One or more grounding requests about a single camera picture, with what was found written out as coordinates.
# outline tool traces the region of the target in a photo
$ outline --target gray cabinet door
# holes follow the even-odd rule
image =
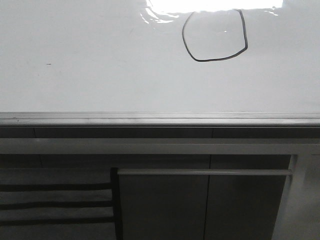
[[[132,159],[134,168],[208,169],[210,156]],[[124,240],[203,240],[208,176],[121,175]]]
[[[213,155],[212,169],[288,169],[289,156]],[[209,177],[205,240],[271,240],[285,176]]]

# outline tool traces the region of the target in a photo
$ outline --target black marker drawing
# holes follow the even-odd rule
[[[248,49],[248,39],[247,39],[247,30],[246,30],[246,22],[245,22],[245,18],[244,15],[242,13],[242,11],[240,9],[233,9],[235,11],[237,11],[240,15],[241,21],[242,21],[242,29],[243,29],[243,38],[244,38],[244,48],[241,49],[240,51],[238,51],[237,53],[230,55],[230,56],[226,56],[226,57],[221,57],[221,58],[211,58],[211,59],[197,59],[196,57],[194,57],[194,55],[191,53],[190,49],[188,48],[188,44],[185,38],[185,28],[186,25],[188,24],[189,20],[191,19],[191,17],[194,15],[195,12],[191,13],[190,16],[186,19],[183,28],[182,28],[182,39],[183,39],[183,43],[184,46],[188,52],[188,54],[190,55],[190,57],[197,61],[197,62],[213,62],[213,61],[223,61],[223,60],[228,60],[228,59],[232,59],[234,57],[239,56],[240,54],[242,54],[244,51],[246,51]]]

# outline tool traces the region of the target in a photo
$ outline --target metal handle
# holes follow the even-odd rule
[[[290,169],[172,169],[122,168],[119,175],[232,175],[232,176],[290,176]]]

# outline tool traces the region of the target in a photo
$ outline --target whiteboard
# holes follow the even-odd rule
[[[0,112],[272,113],[320,123],[320,1],[225,2],[3,0]],[[240,12],[247,49],[192,58],[183,30],[199,59],[243,49]]]

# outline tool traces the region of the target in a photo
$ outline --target white whiteboard surface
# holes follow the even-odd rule
[[[0,118],[7,112],[10,118],[19,112],[37,112],[37,118],[86,112],[88,118],[190,113],[194,119],[259,113],[320,124],[320,1],[229,1],[237,9],[243,3],[247,50],[228,60],[195,61],[184,45],[183,26],[193,11],[226,10],[220,2],[1,1]],[[193,36],[190,27],[187,37],[199,42],[201,53],[202,40],[207,48],[212,39],[219,50],[221,41],[228,46],[239,39],[233,38],[239,28],[226,18],[204,36],[213,21],[198,16],[190,26],[203,35]]]

